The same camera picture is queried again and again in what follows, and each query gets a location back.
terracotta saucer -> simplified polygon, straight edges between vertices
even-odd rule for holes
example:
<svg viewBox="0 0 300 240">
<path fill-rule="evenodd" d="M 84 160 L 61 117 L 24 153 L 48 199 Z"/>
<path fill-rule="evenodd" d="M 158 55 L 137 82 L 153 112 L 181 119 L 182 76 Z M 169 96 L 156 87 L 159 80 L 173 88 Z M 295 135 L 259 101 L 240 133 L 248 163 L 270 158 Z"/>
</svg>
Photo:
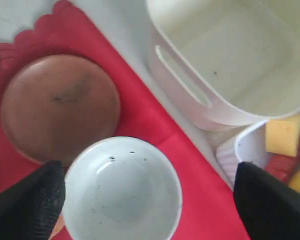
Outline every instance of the terracotta saucer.
<svg viewBox="0 0 300 240">
<path fill-rule="evenodd" d="M 114 83 L 82 57 L 54 55 L 22 69 L 1 103 L 2 127 L 33 160 L 69 166 L 92 143 L 111 137 L 120 117 Z"/>
</svg>

sponge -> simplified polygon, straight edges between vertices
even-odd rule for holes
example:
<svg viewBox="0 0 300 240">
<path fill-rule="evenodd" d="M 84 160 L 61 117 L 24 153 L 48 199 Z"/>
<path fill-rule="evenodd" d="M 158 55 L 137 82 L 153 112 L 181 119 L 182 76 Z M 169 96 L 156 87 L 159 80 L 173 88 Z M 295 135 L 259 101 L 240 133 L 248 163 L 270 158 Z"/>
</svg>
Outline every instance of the sponge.
<svg viewBox="0 0 300 240">
<path fill-rule="evenodd" d="M 265 145 L 269 153 L 296 157 L 300 139 L 300 113 L 284 119 L 271 119 L 265 126 Z"/>
</svg>

white table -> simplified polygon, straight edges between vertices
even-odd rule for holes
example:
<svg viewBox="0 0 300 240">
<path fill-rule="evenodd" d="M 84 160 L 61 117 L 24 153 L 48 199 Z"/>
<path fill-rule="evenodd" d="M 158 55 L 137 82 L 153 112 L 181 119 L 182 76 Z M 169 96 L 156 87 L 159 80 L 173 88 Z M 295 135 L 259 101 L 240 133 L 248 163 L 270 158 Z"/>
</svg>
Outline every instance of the white table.
<svg viewBox="0 0 300 240">
<path fill-rule="evenodd" d="M 21 30 L 49 13 L 56 0 L 0 0 L 0 42 L 12 41 Z M 169 101 L 147 68 L 149 20 L 145 0 L 73 0 L 103 32 L 117 51 L 144 81 L 214 169 L 227 182 L 213 154 L 215 147 L 233 132 L 208 133 L 193 126 Z"/>
</svg>

white bowl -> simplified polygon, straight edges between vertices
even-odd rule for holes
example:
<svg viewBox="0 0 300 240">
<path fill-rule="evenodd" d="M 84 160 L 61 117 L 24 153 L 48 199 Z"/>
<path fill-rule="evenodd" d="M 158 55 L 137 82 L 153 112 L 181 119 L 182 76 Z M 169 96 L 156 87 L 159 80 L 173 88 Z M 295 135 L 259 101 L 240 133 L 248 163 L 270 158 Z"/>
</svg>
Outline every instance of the white bowl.
<svg viewBox="0 0 300 240">
<path fill-rule="evenodd" d="M 65 226 L 74 240 L 170 240 L 182 189 L 167 157 L 132 137 L 112 137 L 81 153 L 65 177 Z"/>
</svg>

red placemat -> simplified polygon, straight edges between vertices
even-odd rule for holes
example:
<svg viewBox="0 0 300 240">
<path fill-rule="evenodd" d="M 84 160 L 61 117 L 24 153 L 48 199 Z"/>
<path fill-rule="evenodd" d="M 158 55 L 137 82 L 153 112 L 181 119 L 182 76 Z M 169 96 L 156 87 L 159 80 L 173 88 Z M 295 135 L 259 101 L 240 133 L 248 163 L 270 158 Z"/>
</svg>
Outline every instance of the red placemat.
<svg viewBox="0 0 300 240">
<path fill-rule="evenodd" d="M 84 56 L 99 64 L 120 93 L 122 114 L 116 135 L 157 146 L 174 165 L 182 185 L 183 209 L 173 240 L 248 239 L 232 191 L 101 32 L 67 0 L 57 2 L 53 14 L 38 19 L 34 30 L 21 32 L 12 44 L 0 43 L 0 100 L 20 68 L 52 54 Z M 0 127 L 0 192 L 37 167 L 14 150 Z M 71 238 L 63 229 L 54 239 Z"/>
</svg>

